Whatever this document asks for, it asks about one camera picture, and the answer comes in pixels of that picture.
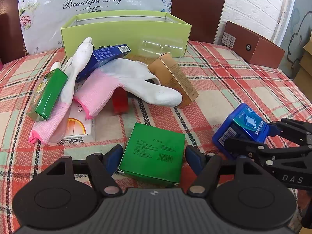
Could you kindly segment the blue gum box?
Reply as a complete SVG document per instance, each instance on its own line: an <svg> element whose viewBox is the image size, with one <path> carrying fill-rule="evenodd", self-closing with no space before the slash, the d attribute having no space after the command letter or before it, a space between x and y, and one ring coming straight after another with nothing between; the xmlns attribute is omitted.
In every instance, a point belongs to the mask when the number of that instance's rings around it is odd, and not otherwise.
<svg viewBox="0 0 312 234"><path fill-rule="evenodd" d="M214 145L228 158L237 154L224 146L229 137L263 143L269 134L269 125L246 103L232 111L212 137Z"/></svg>

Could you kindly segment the square green box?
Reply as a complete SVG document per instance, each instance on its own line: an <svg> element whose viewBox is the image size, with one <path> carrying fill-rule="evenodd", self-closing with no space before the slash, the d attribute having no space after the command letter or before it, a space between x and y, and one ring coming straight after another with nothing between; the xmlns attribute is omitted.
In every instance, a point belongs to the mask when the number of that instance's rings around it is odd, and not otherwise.
<svg viewBox="0 0 312 234"><path fill-rule="evenodd" d="M136 123L118 171L144 182L180 183L185 135Z"/></svg>

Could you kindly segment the white pink glove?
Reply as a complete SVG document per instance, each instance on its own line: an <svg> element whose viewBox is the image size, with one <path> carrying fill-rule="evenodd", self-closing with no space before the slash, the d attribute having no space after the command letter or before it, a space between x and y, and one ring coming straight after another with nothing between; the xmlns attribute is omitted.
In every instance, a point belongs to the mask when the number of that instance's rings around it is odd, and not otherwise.
<svg viewBox="0 0 312 234"><path fill-rule="evenodd" d="M74 87L77 75L82 72L89 62L94 47L92 38L87 37L70 57L62 69L68 76L58 101L54 105L47 121L36 121L31 129L28 142L31 144L40 141L42 144L56 143L61 140L67 128L70 107L73 102Z"/></svg>
<svg viewBox="0 0 312 234"><path fill-rule="evenodd" d="M94 70L74 94L86 119L96 117L114 91L122 88L148 104L175 107L183 97L175 89L162 86L148 66L140 61L118 58Z"/></svg>

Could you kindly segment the green packet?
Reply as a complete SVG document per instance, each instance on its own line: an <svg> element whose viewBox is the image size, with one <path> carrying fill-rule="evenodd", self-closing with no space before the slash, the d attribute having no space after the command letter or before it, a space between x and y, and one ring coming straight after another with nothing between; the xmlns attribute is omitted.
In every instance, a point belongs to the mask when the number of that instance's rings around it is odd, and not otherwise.
<svg viewBox="0 0 312 234"><path fill-rule="evenodd" d="M59 68L47 73L32 95L27 115L33 121L47 121L68 76Z"/></svg>

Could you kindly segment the tan cardboard box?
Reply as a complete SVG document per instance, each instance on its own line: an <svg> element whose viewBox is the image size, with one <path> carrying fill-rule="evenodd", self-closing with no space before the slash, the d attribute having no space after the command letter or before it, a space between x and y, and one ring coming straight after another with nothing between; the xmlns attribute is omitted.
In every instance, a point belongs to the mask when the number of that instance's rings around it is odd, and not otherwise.
<svg viewBox="0 0 312 234"><path fill-rule="evenodd" d="M197 90L171 54L162 54L148 65L148 69L159 79L162 86L175 89L181 93L183 99L178 105L179 108L193 103L198 97Z"/></svg>

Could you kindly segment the long dark blue box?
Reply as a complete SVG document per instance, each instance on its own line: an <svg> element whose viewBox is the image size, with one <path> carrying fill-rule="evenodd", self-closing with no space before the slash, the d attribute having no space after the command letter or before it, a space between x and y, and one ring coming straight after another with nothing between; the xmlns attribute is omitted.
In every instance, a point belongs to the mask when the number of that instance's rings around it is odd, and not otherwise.
<svg viewBox="0 0 312 234"><path fill-rule="evenodd" d="M85 68L77 75L76 83L86 80L94 70L114 59L123 58L131 52L127 44L93 50Z"/></svg>

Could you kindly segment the white orange medicine box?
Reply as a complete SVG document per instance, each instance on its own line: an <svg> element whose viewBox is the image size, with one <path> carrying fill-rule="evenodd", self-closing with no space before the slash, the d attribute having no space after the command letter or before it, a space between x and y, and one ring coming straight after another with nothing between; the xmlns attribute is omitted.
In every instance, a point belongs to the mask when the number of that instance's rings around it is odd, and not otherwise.
<svg viewBox="0 0 312 234"><path fill-rule="evenodd" d="M65 145L95 142L95 119L85 119L81 104L73 100L65 119L51 136L48 145Z"/></svg>

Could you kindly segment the cardboard boxes at right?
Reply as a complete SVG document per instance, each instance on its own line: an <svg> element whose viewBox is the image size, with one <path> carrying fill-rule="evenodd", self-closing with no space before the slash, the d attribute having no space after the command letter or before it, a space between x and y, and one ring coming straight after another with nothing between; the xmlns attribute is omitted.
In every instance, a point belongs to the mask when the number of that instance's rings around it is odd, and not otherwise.
<svg viewBox="0 0 312 234"><path fill-rule="evenodd" d="M304 46L300 69L293 80L302 93L311 101L312 95L312 36Z"/></svg>

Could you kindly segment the plaid bed sheet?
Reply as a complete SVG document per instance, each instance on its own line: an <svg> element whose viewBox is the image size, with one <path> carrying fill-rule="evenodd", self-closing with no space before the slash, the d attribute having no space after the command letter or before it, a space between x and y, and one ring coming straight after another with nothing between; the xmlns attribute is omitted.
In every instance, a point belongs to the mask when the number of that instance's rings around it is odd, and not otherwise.
<svg viewBox="0 0 312 234"><path fill-rule="evenodd" d="M187 144L217 153L212 136L241 103L267 122L282 118L311 121L311 102L281 70L249 65L220 45L191 41L179 66L199 94L194 103L167 108L130 97L127 113L115 115L107 103L97 115L93 143L30 144L33 121L27 109L31 94L55 62L66 62L62 48L22 57L1 70L1 233L18 229L12 199L32 178L63 155L84 159L117 144L126 146L136 123L182 133Z"/></svg>

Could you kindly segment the red small block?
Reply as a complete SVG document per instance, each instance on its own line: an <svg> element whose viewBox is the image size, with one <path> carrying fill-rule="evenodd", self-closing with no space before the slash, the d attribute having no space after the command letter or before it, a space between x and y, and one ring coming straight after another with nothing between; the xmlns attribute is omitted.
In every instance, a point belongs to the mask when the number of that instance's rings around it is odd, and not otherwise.
<svg viewBox="0 0 312 234"><path fill-rule="evenodd" d="M129 110L128 93L121 87L116 88L112 95L114 114L126 113Z"/></svg>

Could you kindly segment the brown shoe box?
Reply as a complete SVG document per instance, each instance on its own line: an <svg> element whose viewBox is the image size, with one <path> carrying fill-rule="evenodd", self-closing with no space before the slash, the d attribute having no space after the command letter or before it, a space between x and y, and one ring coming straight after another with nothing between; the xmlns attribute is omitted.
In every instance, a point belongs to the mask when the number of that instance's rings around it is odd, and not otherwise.
<svg viewBox="0 0 312 234"><path fill-rule="evenodd" d="M227 21L221 43L252 65L278 68L285 51L265 37Z"/></svg>

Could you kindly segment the clear plastic cup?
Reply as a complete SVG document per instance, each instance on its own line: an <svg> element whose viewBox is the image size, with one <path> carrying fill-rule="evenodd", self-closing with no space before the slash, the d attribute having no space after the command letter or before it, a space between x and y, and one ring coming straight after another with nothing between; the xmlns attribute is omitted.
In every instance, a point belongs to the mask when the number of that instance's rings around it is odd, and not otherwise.
<svg viewBox="0 0 312 234"><path fill-rule="evenodd" d="M181 39L171 39L168 37L144 37L138 46L138 55L156 58L165 53L173 58L180 58L184 55L185 45Z"/></svg>

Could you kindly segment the light green storage box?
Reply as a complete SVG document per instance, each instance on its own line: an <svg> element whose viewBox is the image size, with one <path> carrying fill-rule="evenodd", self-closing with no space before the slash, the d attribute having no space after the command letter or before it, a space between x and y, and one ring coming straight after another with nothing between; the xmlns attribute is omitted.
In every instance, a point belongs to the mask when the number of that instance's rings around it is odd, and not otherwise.
<svg viewBox="0 0 312 234"><path fill-rule="evenodd" d="M77 14L61 27L61 36L67 57L87 37L93 39L95 49L127 44L132 55L138 55L140 41L147 36L181 39L185 53L191 28L168 12L116 10Z"/></svg>

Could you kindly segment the floral plastic bedding bag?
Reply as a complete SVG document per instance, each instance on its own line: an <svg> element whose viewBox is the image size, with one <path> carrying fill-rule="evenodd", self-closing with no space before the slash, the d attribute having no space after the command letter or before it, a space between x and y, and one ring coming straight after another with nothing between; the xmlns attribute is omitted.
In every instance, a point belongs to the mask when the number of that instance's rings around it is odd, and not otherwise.
<svg viewBox="0 0 312 234"><path fill-rule="evenodd" d="M172 0L17 0L28 54L63 45L61 27L73 16L109 10L170 12Z"/></svg>

